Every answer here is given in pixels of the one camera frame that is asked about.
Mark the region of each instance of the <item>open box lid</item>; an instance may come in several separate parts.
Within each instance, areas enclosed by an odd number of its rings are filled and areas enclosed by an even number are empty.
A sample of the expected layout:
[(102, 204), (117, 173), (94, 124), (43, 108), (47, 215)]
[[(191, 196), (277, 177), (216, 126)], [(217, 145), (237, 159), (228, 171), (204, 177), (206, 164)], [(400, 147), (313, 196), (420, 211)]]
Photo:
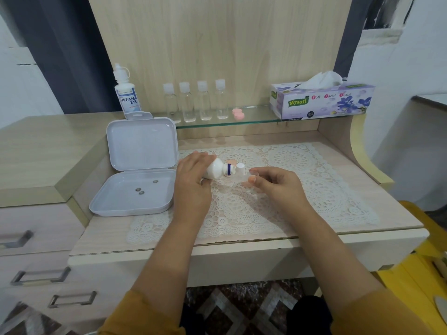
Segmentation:
[(110, 163), (118, 171), (171, 168), (178, 161), (175, 123), (149, 112), (132, 112), (107, 126)]

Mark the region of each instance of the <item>mustard yellow sleeve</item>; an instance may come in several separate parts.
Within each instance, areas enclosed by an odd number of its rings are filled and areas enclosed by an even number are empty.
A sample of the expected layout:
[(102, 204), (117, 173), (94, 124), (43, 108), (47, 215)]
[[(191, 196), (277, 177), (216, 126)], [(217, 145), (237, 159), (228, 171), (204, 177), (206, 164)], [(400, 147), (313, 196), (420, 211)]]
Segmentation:
[(98, 331), (99, 335), (185, 335), (174, 321), (151, 307), (146, 298), (129, 290)]
[(390, 290), (369, 293), (345, 307), (332, 322), (333, 335), (432, 335), (424, 322)]

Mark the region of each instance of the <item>white plastic box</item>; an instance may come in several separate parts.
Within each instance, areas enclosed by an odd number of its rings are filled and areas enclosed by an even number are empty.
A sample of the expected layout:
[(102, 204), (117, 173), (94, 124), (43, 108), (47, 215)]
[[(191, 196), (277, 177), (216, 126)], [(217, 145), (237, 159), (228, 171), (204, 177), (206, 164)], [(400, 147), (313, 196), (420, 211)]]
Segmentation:
[(171, 168), (178, 162), (175, 123), (146, 112), (126, 117), (107, 126), (110, 163), (120, 173), (109, 177), (90, 203), (90, 210), (100, 216), (157, 214), (173, 201), (176, 171)]

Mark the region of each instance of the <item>hand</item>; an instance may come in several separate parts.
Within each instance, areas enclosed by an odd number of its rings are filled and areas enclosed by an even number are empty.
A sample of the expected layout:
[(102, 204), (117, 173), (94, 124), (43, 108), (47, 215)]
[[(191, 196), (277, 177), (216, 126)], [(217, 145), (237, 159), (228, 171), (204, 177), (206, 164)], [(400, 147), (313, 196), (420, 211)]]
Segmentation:
[(211, 180), (202, 179), (216, 155), (197, 151), (181, 159), (174, 185), (174, 219), (202, 225), (211, 205)]
[(288, 222), (296, 221), (302, 213), (313, 211), (294, 172), (277, 167), (258, 167), (250, 171), (259, 173), (259, 176), (250, 176), (249, 183), (267, 194)]

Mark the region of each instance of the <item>white bottle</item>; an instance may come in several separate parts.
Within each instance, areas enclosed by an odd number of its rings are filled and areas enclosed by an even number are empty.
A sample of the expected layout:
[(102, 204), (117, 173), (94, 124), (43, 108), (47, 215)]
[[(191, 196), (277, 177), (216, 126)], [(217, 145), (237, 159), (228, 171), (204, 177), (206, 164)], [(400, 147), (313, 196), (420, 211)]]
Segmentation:
[(182, 113), (178, 110), (177, 97), (174, 93), (174, 85), (163, 84), (163, 90), (165, 91), (165, 107), (168, 117), (174, 121), (174, 123), (182, 122)]
[(218, 180), (222, 176), (231, 176), (236, 173), (236, 167), (229, 163), (223, 163), (220, 158), (214, 160), (207, 168), (207, 171), (202, 176), (205, 179)]
[(211, 112), (210, 95), (206, 81), (197, 81), (197, 108), (202, 121), (209, 121), (213, 118)]
[(196, 120), (194, 112), (193, 95), (190, 93), (190, 83), (181, 82), (180, 86), (180, 107), (182, 107), (183, 120), (185, 122), (194, 122)]
[(129, 76), (125, 68), (121, 67), (118, 63), (115, 63), (115, 80), (118, 84), (115, 86), (116, 95), (118, 96), (119, 103), (121, 105), (124, 114), (130, 112), (141, 112), (137, 93), (135, 92), (135, 84), (129, 82)]
[(225, 79), (216, 80), (216, 113), (217, 118), (224, 120), (228, 118), (228, 99), (225, 91)]

